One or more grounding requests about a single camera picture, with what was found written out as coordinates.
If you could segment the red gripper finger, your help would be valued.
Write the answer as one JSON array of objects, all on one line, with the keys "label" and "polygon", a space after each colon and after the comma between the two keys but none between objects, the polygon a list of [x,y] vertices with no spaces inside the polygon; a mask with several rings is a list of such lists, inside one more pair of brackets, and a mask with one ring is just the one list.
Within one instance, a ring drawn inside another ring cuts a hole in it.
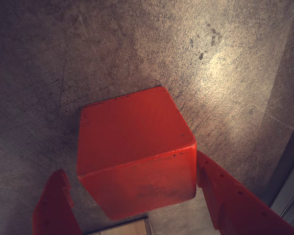
[{"label": "red gripper finger", "polygon": [[202,152],[197,185],[216,230],[222,235],[294,235],[294,228]]},{"label": "red gripper finger", "polygon": [[69,179],[60,169],[49,177],[37,203],[33,217],[34,235],[81,235],[73,214],[73,199]]}]

